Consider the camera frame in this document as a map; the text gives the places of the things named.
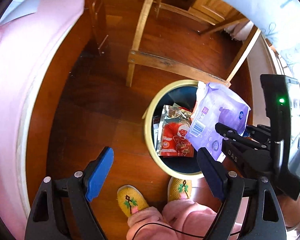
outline silver rivet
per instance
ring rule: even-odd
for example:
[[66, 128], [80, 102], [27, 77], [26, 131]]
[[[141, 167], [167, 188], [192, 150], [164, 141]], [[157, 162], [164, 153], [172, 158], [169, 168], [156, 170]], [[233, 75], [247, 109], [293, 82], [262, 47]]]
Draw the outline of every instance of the silver rivet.
[[83, 175], [82, 171], [77, 171], [76, 173], [74, 173], [74, 177], [76, 178], [80, 178]]
[[262, 181], [262, 182], [268, 182], [268, 178], [265, 177], [265, 176], [262, 176], [262, 177], [261, 177], [261, 181]]
[[232, 178], [235, 178], [237, 176], [237, 173], [235, 171], [229, 171], [228, 174]]
[[50, 180], [51, 180], [51, 177], [45, 177], [44, 179], [43, 179], [43, 181], [44, 181], [44, 183], [48, 183], [48, 182], [50, 182]]

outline yellow trash can rim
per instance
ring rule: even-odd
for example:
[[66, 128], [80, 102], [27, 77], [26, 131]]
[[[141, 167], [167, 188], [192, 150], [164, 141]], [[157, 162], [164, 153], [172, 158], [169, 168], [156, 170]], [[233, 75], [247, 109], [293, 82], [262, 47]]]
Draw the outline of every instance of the yellow trash can rim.
[[152, 118], [154, 114], [154, 110], [157, 107], [157, 104], [161, 100], [161, 98], [168, 92], [172, 91], [173, 89], [179, 88], [179, 87], [198, 87], [198, 81], [196, 80], [179, 80], [175, 81], [167, 86], [165, 86], [163, 89], [161, 89], [156, 96], [152, 99], [146, 115], [144, 119], [144, 138], [145, 138], [145, 143], [149, 149], [150, 155], [152, 159], [156, 162], [156, 164], [167, 174], [169, 174], [172, 177], [178, 178], [178, 179], [200, 179], [203, 177], [203, 174], [201, 171], [195, 172], [195, 173], [182, 173], [182, 172], [177, 172], [167, 165], [160, 159], [158, 156], [153, 140], [152, 140]]

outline person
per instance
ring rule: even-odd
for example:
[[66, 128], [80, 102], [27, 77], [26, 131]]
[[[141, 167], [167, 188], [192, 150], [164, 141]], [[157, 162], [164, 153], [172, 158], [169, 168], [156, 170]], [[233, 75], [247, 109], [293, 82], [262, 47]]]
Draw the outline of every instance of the person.
[[[117, 200], [121, 210], [128, 217], [127, 240], [195, 240], [194, 236], [205, 236], [216, 213], [209, 207], [190, 199], [191, 180], [171, 178], [168, 185], [168, 203], [162, 214], [149, 207], [142, 194], [133, 186], [125, 185], [118, 189]], [[278, 201], [287, 228], [300, 230], [300, 197], [297, 201], [279, 195]], [[237, 239], [241, 224], [235, 223], [230, 240]]]

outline reddish brown floor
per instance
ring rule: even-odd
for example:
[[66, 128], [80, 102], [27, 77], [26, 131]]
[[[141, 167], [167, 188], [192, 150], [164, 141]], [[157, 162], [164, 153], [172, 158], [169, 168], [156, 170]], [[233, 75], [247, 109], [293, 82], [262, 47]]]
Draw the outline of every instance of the reddish brown floor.
[[[132, 87], [125, 86], [127, 55], [143, 0], [104, 0], [107, 12], [109, 48], [102, 57], [83, 52], [69, 74], [50, 136], [47, 175], [53, 179], [72, 175], [95, 159], [104, 146], [114, 149], [112, 169], [99, 197], [91, 207], [109, 240], [125, 239], [126, 217], [117, 205], [117, 189], [131, 184], [148, 203], [159, 210], [167, 202], [170, 177], [149, 156], [143, 140], [141, 117], [156, 93], [169, 83], [185, 79], [158, 69], [136, 66]], [[208, 73], [226, 78], [228, 66], [242, 43], [226, 34], [198, 36], [201, 24], [161, 10], [159, 19], [151, 11], [142, 51], [170, 57]], [[247, 65], [232, 81], [232, 88], [250, 102], [243, 84], [250, 82]], [[220, 202], [211, 196], [204, 179], [196, 182], [194, 198], [218, 210]], [[74, 236], [73, 221], [69, 217]]]

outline red snack wrapper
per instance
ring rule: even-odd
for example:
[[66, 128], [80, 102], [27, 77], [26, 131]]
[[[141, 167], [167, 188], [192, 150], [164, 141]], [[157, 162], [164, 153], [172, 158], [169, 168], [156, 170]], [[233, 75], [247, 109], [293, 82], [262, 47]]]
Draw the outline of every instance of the red snack wrapper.
[[194, 148], [185, 138], [191, 125], [191, 114], [184, 109], [164, 105], [157, 141], [159, 156], [194, 156]]

